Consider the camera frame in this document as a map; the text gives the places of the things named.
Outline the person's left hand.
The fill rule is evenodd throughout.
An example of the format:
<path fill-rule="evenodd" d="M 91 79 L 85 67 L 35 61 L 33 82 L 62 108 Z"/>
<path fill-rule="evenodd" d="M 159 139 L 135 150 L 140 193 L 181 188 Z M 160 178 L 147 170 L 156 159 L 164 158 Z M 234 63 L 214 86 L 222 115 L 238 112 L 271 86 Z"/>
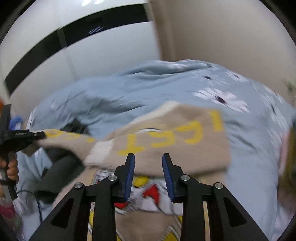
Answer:
<path fill-rule="evenodd" d="M 19 182 L 19 169 L 18 169 L 18 160 L 17 160 L 16 153 L 10 152 L 9 153 L 9 160 L 5 161 L 1 158 L 0 165 L 1 168 L 6 170 L 6 174 L 10 180 L 15 181 L 16 183 Z"/>

